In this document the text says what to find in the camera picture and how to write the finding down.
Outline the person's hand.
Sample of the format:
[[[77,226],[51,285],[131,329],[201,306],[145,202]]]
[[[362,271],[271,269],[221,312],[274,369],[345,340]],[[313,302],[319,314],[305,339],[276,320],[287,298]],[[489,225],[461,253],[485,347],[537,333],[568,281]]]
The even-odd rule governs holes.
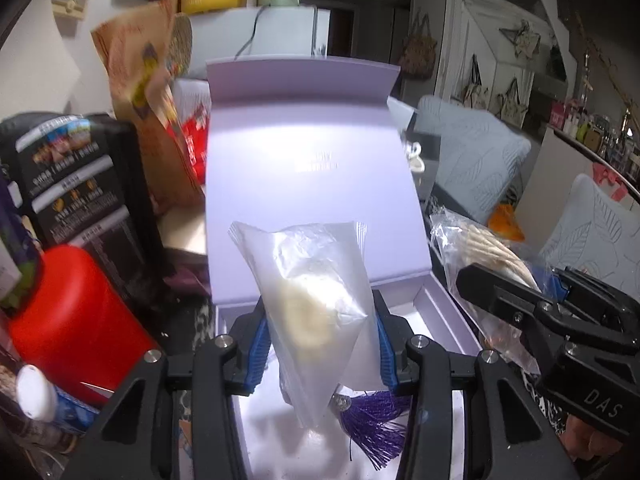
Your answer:
[[[560,435],[560,440],[573,460],[610,457],[623,447],[617,440],[602,434],[573,415],[567,416],[566,429]]]

